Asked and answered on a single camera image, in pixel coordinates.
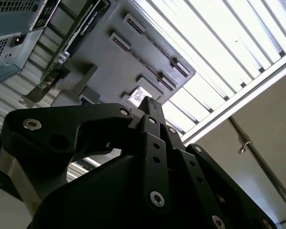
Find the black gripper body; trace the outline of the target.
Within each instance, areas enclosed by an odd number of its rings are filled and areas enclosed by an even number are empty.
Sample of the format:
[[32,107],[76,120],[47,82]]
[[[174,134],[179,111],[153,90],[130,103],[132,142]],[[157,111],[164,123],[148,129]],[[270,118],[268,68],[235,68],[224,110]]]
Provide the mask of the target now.
[[215,199],[193,158],[122,156],[51,193],[34,229],[212,229]]

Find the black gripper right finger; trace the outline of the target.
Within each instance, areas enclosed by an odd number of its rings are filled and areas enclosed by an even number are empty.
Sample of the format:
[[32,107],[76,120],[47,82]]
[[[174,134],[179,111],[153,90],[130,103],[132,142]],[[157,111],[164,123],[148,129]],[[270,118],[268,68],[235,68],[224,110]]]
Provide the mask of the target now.
[[275,229],[271,218],[199,145],[184,146],[166,125],[162,105],[154,103],[169,148],[179,226],[196,229]]

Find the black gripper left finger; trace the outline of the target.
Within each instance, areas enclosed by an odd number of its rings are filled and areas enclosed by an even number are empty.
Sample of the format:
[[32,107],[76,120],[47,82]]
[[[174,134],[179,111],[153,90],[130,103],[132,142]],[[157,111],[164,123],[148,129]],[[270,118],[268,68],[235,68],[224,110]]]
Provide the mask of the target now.
[[121,104],[15,110],[0,134],[0,188],[33,215],[51,193],[122,156],[165,154],[154,103],[138,114]]

